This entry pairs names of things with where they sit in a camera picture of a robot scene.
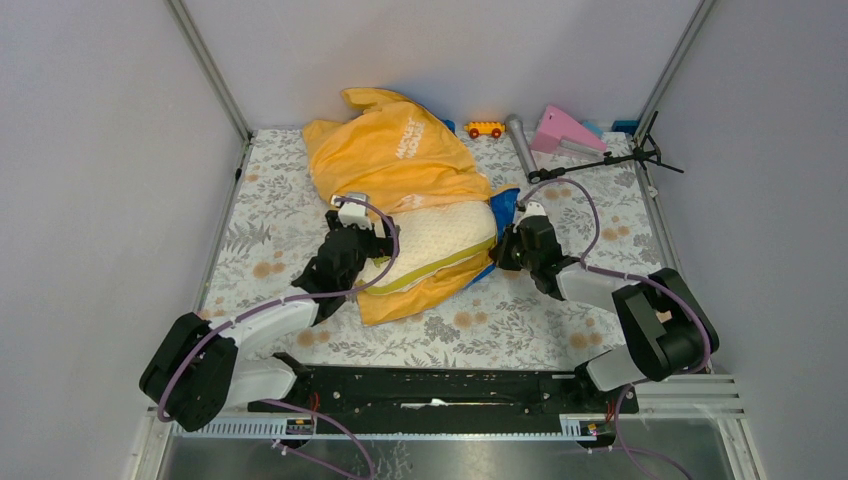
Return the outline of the cream textured pillow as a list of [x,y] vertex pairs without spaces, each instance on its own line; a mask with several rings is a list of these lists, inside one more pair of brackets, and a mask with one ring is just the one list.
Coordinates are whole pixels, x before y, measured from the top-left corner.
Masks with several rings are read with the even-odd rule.
[[497,224],[488,203],[466,201],[393,216],[399,254],[368,260],[359,275],[372,295],[405,292],[442,269],[471,259],[494,245]]

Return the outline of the orange Mickey Mouse pillowcase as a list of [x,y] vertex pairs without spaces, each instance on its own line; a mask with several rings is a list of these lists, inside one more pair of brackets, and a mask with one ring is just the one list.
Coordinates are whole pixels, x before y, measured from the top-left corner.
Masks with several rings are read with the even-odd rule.
[[469,148],[435,115],[390,90],[342,93],[358,116],[347,122],[314,120],[302,131],[309,173],[319,196],[364,193],[387,216],[466,201],[489,204],[497,237],[488,250],[440,270],[405,292],[358,293],[361,319],[379,325],[438,306],[494,269],[489,257],[512,220],[515,184],[499,188],[478,170]]

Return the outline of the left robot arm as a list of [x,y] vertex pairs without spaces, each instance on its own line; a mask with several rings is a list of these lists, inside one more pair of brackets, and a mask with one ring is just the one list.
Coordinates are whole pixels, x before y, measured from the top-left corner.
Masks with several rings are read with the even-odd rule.
[[287,353],[254,359],[267,342],[329,319],[361,292],[367,261],[399,252],[399,227],[380,214],[326,215],[329,231],[285,294],[213,325],[194,312],[178,317],[139,379],[163,422],[199,430],[223,410],[276,401],[288,411],[311,406],[309,367]]

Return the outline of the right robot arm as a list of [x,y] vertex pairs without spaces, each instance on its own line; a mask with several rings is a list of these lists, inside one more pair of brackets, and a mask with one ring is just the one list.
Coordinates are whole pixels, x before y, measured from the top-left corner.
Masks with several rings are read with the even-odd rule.
[[490,256],[499,269],[528,272],[545,295],[616,314],[624,345],[575,370],[573,396],[583,410],[601,410],[624,385],[698,371],[719,346],[715,329],[676,270],[643,277],[585,266],[563,254],[546,214],[526,213],[508,225]]

